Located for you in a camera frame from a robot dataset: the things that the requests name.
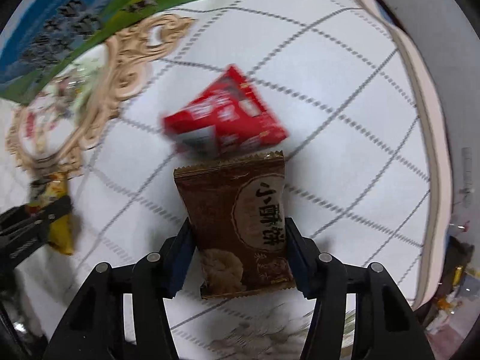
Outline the brown biscuit packet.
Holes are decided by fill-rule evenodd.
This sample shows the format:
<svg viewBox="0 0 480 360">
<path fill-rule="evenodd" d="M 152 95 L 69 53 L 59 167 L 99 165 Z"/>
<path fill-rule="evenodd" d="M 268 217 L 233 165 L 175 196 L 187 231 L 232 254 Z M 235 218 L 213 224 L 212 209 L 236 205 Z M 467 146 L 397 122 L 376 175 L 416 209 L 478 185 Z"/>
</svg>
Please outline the brown biscuit packet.
<svg viewBox="0 0 480 360">
<path fill-rule="evenodd" d="M 281 151 L 183 166 L 173 178 L 195 232 L 202 298 L 291 289 Z"/>
</svg>

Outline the red snack box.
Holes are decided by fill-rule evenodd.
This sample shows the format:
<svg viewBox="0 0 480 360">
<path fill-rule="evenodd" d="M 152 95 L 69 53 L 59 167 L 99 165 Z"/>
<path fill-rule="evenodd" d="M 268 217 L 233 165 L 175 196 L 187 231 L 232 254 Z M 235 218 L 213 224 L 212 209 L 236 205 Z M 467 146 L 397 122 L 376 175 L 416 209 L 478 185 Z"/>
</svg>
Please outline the red snack box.
<svg viewBox="0 0 480 360">
<path fill-rule="evenodd" d="M 162 127 L 180 150 L 204 158 L 273 147 L 288 137 L 278 117 L 235 65 L 178 112 L 164 117 Z"/>
</svg>

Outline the blue green cardboard box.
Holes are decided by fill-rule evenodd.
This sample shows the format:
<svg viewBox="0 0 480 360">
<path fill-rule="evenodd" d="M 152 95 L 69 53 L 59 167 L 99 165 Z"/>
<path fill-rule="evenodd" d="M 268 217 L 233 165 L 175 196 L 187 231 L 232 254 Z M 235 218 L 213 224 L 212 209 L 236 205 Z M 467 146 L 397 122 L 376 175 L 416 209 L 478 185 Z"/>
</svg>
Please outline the blue green cardboard box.
<svg viewBox="0 0 480 360">
<path fill-rule="evenodd" d="M 1 31 L 1 97 L 29 103 L 53 76 L 112 34 L 195 0 L 23 0 Z"/>
</svg>

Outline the white checked floral quilt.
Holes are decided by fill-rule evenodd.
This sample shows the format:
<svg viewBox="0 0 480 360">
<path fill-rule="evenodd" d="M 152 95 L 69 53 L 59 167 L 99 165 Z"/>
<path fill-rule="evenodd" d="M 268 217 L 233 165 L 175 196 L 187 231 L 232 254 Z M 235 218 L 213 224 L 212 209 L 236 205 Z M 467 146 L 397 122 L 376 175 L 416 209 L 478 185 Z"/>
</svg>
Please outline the white checked floral quilt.
<svg viewBox="0 0 480 360">
<path fill-rule="evenodd" d="M 23 0 L 4 359 L 432 359 L 451 161 L 376 0 Z"/>
</svg>

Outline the yellow snack packet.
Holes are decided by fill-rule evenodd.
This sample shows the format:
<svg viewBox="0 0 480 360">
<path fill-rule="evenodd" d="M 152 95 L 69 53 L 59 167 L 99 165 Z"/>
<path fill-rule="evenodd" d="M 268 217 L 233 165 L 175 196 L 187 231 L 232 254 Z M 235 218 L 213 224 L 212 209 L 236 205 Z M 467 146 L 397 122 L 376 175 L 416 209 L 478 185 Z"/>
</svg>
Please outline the yellow snack packet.
<svg viewBox="0 0 480 360">
<path fill-rule="evenodd" d="M 55 172 L 34 180 L 30 184 L 26 211 L 46 217 L 49 246 L 61 254 L 73 255 L 72 201 L 65 173 Z"/>
</svg>

